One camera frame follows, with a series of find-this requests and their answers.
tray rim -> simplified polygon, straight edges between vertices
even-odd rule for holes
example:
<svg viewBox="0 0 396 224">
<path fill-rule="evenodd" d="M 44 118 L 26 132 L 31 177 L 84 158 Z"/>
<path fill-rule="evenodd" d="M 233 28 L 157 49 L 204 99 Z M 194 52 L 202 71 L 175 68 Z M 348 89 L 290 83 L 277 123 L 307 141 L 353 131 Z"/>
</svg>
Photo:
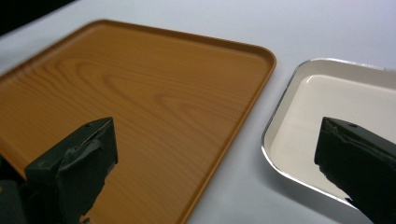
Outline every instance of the tray rim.
<svg viewBox="0 0 396 224">
<path fill-rule="evenodd" d="M 221 47 L 224 47 L 224 44 L 231 44 L 235 47 L 245 47 L 249 49 L 255 49 L 254 53 L 256 55 L 261 55 L 261 52 L 266 52 L 268 56 L 272 59 L 272 65 L 268 71 L 270 75 L 274 73 L 274 70 L 276 68 L 277 64 L 277 59 L 275 54 L 269 50 L 268 48 L 265 48 L 260 45 L 254 45 L 254 44 L 249 44 L 249 43 L 244 43 L 244 42 L 239 42 L 239 41 L 234 41 L 234 40 L 229 40 L 229 39 L 223 39 L 223 38 L 218 38 L 218 37 L 213 37 L 209 35 L 198 35 L 194 33 L 187 33 L 187 32 L 181 32 L 177 30 L 171 30 L 171 29 L 165 29 L 165 28 L 157 28 L 155 26 L 148 26 L 148 25 L 142 25 L 142 24 L 137 24 L 137 23 L 130 23 L 126 21 L 113 21 L 113 20 L 107 20 L 107 19 L 101 19 L 101 20 L 94 20 L 94 21 L 89 21 L 86 22 L 85 24 L 80 25 L 74 30 L 71 30 L 68 34 L 59 37 L 57 40 L 55 40 L 52 43 L 49 43 L 46 47 L 43 49 L 40 49 L 37 51 L 37 53 L 32 54 L 29 56 L 26 60 L 21 61 L 20 63 L 17 63 L 16 65 L 10 67 L 8 70 L 4 71 L 3 73 L 0 73 L 0 83 L 1 79 L 3 79 L 5 76 L 8 76 L 9 74 L 14 73 L 16 70 L 18 70 L 21 66 L 24 66 L 34 60 L 36 58 L 42 57 L 49 52 L 51 52 L 53 49 L 56 49 L 60 46 L 62 46 L 64 43 L 67 43 L 70 39 L 73 39 L 76 35 L 83 34 L 84 32 L 87 32 L 87 30 L 91 29 L 92 27 L 98 26 L 98 25 L 113 25 L 113 26 L 119 26 L 119 27 L 134 27 L 135 29 L 140 29 L 144 30 L 146 32 L 156 32 L 156 33 L 161 33 L 163 35 L 177 35 L 183 38 L 180 39 L 188 39 L 186 37 L 191 37 L 193 38 L 192 42 L 200 42 L 198 40 L 200 39 L 206 39 L 210 41 L 210 45 L 216 46 L 215 43 L 222 43 L 223 45 Z"/>
<path fill-rule="evenodd" d="M 334 63 L 343 63 L 343 64 L 346 64 L 346 65 L 354 65 L 354 66 L 358 66 L 358 67 L 361 67 L 361 68 L 373 69 L 373 70 L 376 70 L 376 71 L 378 71 L 378 72 L 391 72 L 391 73 L 396 73 L 396 70 L 391 70 L 391 69 L 387 69 L 387 68 L 384 68 L 384 67 L 371 65 L 371 64 L 368 64 L 368 63 L 355 63 L 355 62 L 352 62 L 352 61 L 346 61 L 346 60 L 334 59 L 334 58 L 315 58 L 315 59 L 311 59 L 311 60 L 304 61 L 304 62 L 300 63 L 299 65 L 297 65 L 297 67 L 294 69 L 294 72 L 293 72 L 292 76 L 290 77 L 290 80 L 289 80 L 289 82 L 288 82 L 288 84 L 287 84 L 285 90 L 283 91 L 282 96 L 280 97 L 279 101 L 277 102 L 276 108 L 274 109 L 274 112 L 272 113 L 271 118 L 269 118 L 269 120 L 268 120 L 268 122 L 267 122 L 267 124 L 266 124 L 266 126 L 265 126 L 265 129 L 264 129 L 264 131 L 263 131 L 263 133 L 262 133 L 262 154 L 264 155 L 264 158 L 268 161 L 268 163 L 271 165 L 271 167 L 272 167 L 273 169 L 275 169 L 279 174 L 281 174 L 282 176 L 284 176 L 284 177 L 286 177 L 286 178 L 288 178 L 288 179 L 290 179 L 290 180 L 292 180 L 292 181 L 294 181 L 294 182 L 297 182 L 297 183 L 299 183 L 299 184 L 301 184 L 301 185 L 303 185 L 303 186 L 305 186 L 305 187 L 307 187 L 307 188 L 309 188 L 309 189 L 312 189 L 312 190 L 317 191 L 317 192 L 319 192 L 319 193 L 321 193 L 321 194 L 324 194 L 324 195 L 326 195 L 326 196 L 328 196 L 328 197 L 330 197 L 330 198 L 336 200 L 337 202 L 346 204 L 346 205 L 348 205 L 348 206 L 350 206 L 350 207 L 353 207 L 353 208 L 357 209 L 357 208 L 356 208 L 355 206 L 353 206 L 351 203 L 348 203 L 347 201 L 345 201 L 345 200 L 343 200 L 343 199 L 340 199 L 340 198 L 338 198 L 337 196 L 334 196 L 334 195 L 332 195 L 331 193 L 326 192 L 326 191 L 324 191 L 324 190 L 322 190 L 322 189 L 318 189 L 318 188 L 316 188 L 316 187 L 314 187 L 314 186 L 311 186 L 311 185 L 305 183 L 304 181 L 300 180 L 298 177 L 296 177 L 296 176 L 294 176 L 294 175 L 290 175 L 290 174 L 288 174 L 288 173 L 286 173 L 286 172 L 283 172 L 283 171 L 280 170 L 279 168 L 277 168 L 277 167 L 274 165 L 274 163 L 271 161 L 271 158 L 270 158 L 270 156 L 268 155 L 268 153 L 267 153 L 267 151 L 266 151 L 266 148 L 265 148 L 265 146 L 264 146 L 264 145 L 265 145 L 265 136 L 266 136 L 266 134 L 267 134 L 267 131 L 268 131 L 268 129 L 270 128 L 270 126 L 271 126 L 271 124 L 272 124 L 272 121 L 273 121 L 273 119 L 274 119 L 274 117 L 275 117 L 275 115 L 276 115 L 276 112 L 278 111 L 278 109 L 279 109 L 279 107 L 280 107 L 280 105 L 281 105 L 281 103 L 282 103 L 282 101 L 283 101 L 283 99 L 284 99 L 286 93 L 288 92 L 291 83 L 293 82 L 294 78 L 296 77 L 297 72 L 300 70 L 300 68 L 301 68 L 303 65 L 305 65 L 305 64 L 307 64 L 307 63 L 313 63 L 313 62 L 334 62 Z"/>
</svg>

dark background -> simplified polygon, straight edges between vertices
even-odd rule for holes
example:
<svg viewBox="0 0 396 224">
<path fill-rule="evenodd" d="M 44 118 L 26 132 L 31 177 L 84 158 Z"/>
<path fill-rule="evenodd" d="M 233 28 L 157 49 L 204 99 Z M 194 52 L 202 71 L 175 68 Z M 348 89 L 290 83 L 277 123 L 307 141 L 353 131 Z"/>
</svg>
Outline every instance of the dark background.
<svg viewBox="0 0 396 224">
<path fill-rule="evenodd" d="M 34 21 L 74 0 L 0 0 L 0 35 Z"/>
</svg>

orange tray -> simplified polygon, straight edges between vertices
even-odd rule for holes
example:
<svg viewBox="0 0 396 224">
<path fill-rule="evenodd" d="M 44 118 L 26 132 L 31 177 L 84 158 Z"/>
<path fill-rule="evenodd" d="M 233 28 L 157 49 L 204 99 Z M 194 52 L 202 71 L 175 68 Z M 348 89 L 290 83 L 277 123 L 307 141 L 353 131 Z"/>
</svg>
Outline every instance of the orange tray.
<svg viewBox="0 0 396 224">
<path fill-rule="evenodd" d="M 23 175 L 113 117 L 120 162 L 91 223 L 185 222 L 275 66 L 268 49 L 96 21 L 0 77 L 0 153 Z"/>
</svg>

table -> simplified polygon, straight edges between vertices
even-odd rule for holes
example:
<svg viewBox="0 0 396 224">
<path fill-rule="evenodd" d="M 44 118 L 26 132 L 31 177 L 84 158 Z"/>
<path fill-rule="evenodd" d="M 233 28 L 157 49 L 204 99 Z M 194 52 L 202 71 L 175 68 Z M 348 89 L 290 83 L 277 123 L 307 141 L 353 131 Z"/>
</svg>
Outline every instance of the table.
<svg viewBox="0 0 396 224">
<path fill-rule="evenodd" d="M 0 73 L 78 27 L 125 21 L 259 45 L 277 67 L 189 223 L 370 223 L 361 212 L 280 176 L 261 139 L 293 70 L 336 58 L 396 70 L 393 1 L 77 1 L 0 37 Z"/>
</svg>

tray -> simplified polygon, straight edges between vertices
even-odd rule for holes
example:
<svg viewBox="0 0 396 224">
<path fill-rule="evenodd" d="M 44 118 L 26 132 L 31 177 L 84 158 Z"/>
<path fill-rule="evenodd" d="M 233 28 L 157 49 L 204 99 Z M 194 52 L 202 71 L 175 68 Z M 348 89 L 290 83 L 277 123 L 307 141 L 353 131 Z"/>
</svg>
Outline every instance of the tray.
<svg viewBox="0 0 396 224">
<path fill-rule="evenodd" d="M 396 73 L 334 59 L 302 63 L 262 137 L 262 152 L 282 175 L 350 205 L 314 164 L 323 117 L 348 120 L 396 143 Z"/>
<path fill-rule="evenodd" d="M 0 153 L 22 174 L 113 117 L 120 162 L 91 223 L 185 222 L 275 65 L 256 46 L 97 21 L 0 77 Z"/>
</svg>

